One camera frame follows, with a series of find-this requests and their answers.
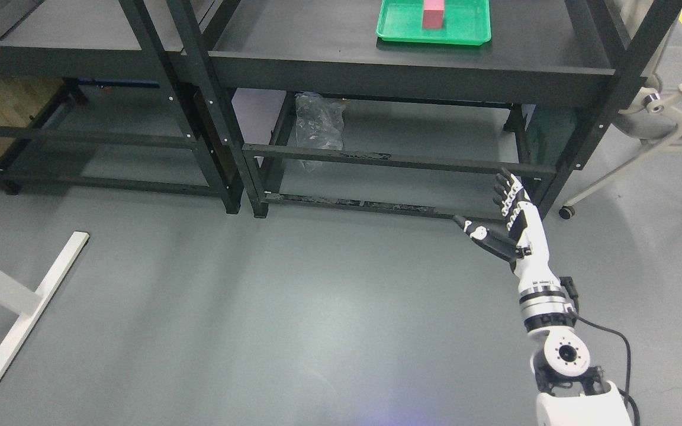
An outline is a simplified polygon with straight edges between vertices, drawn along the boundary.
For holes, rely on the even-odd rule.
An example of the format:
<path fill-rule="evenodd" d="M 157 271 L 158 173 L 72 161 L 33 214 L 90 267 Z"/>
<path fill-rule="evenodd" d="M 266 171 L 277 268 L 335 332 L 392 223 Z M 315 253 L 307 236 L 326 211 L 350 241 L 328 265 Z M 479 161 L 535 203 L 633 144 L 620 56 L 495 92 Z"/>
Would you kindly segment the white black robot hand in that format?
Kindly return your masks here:
<path fill-rule="evenodd" d="M 549 267 L 548 240 L 538 207 L 514 173 L 503 168 L 495 179 L 493 202 L 506 230 L 491 230 L 460 215 L 452 216 L 452 221 L 476 245 L 510 265 L 519 278 L 520 293 L 533 286 L 560 287 L 560 279 Z"/>

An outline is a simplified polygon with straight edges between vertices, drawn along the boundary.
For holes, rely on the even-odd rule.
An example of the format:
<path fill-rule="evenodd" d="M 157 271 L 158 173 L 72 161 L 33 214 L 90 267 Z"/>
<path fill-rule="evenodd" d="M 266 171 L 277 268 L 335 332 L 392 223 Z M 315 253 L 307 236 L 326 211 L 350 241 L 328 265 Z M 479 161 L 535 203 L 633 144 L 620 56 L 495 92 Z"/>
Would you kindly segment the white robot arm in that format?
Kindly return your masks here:
<path fill-rule="evenodd" d="M 579 294 L 571 277 L 560 283 L 531 284 L 519 292 L 527 336 L 538 343 L 530 357 L 538 395 L 539 425 L 641 425 L 641 411 L 630 394 L 632 348 L 619 331 L 580 317 Z M 589 348 L 575 332 L 578 322 L 618 336 L 625 345 L 625 385 L 604 377 L 591 364 Z"/>

